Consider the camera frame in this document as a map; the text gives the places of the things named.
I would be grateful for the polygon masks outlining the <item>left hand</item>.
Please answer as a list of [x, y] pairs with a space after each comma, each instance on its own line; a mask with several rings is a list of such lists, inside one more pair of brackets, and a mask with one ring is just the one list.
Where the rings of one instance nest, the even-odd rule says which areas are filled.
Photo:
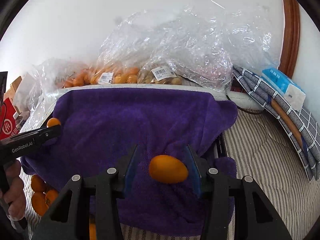
[[20, 178], [21, 163], [19, 160], [9, 166], [6, 171], [7, 180], [10, 182], [9, 190], [3, 194], [1, 192], [1, 198], [7, 203], [11, 204], [8, 208], [9, 217], [18, 221], [24, 217], [26, 198], [24, 194], [24, 182]]

